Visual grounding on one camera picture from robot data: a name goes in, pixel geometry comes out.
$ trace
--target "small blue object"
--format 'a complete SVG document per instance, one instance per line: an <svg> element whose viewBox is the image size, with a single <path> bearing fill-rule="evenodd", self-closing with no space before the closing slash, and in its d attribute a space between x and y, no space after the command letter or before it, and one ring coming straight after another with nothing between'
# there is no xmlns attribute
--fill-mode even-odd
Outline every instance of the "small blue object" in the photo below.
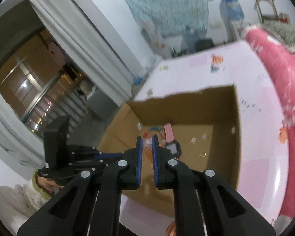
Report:
<svg viewBox="0 0 295 236"><path fill-rule="evenodd" d="M155 137L152 136L152 155L153 155L153 169L154 169L154 182L157 188L159 184L159 164L157 161L157 150L155 144Z"/></svg>
<svg viewBox="0 0 295 236"><path fill-rule="evenodd" d="M152 126L149 128L149 131L158 131L158 132L163 132L163 129L157 126Z"/></svg>
<svg viewBox="0 0 295 236"><path fill-rule="evenodd" d="M140 138L138 166L136 167L136 184L138 188L140 188L140 184L141 184L141 170L142 170L142 158L143 158L142 152L143 152L143 139Z"/></svg>
<svg viewBox="0 0 295 236"><path fill-rule="evenodd" d="M134 85L139 85L140 82L142 81L142 78L140 76L138 76L135 80L134 80Z"/></svg>

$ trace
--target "pink bedsheet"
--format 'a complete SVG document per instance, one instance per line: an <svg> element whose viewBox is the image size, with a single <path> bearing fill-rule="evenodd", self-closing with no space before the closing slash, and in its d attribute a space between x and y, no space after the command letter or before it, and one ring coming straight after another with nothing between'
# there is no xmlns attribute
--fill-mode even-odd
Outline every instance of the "pink bedsheet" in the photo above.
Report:
<svg viewBox="0 0 295 236"><path fill-rule="evenodd" d="M263 62L277 90L284 111L279 140L289 142L289 175L280 215L295 216L295 54L261 29L250 29L245 37Z"/></svg>

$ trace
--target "person's hand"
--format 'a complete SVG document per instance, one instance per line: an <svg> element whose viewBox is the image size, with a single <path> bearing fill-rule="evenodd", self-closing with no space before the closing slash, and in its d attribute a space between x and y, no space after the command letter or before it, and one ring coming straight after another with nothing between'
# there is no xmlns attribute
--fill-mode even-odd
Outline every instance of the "person's hand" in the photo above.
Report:
<svg viewBox="0 0 295 236"><path fill-rule="evenodd" d="M45 190L47 190L48 192L52 193L53 192L53 187L58 187L60 189L62 189L64 186L60 186L58 184L56 184L55 181L53 181L52 179L50 178L45 178L45 177L40 177L38 176L37 177L37 184L40 186L40 187L43 187Z"/></svg>

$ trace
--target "watch face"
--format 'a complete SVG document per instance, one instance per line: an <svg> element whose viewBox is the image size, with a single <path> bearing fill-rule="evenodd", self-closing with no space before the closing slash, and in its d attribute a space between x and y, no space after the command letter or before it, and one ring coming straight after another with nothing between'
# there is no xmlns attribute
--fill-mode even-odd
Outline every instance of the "watch face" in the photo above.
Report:
<svg viewBox="0 0 295 236"><path fill-rule="evenodd" d="M171 151L171 153L174 155L174 154L177 154L177 146L176 146L176 143L170 143L166 146L167 149L169 149Z"/></svg>

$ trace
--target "water bottle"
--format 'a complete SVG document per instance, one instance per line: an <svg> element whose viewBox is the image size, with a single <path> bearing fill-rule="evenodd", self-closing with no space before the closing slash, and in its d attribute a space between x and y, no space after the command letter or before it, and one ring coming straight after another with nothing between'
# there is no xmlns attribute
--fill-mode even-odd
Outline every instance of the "water bottle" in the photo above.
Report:
<svg viewBox="0 0 295 236"><path fill-rule="evenodd" d="M183 41L186 42L188 46L188 53L195 53L196 49L194 47L195 43L201 39L202 31L193 30L190 26L186 26L186 31L183 33Z"/></svg>
<svg viewBox="0 0 295 236"><path fill-rule="evenodd" d="M225 3L227 17L231 21L239 21L245 18L238 0L222 0Z"/></svg>

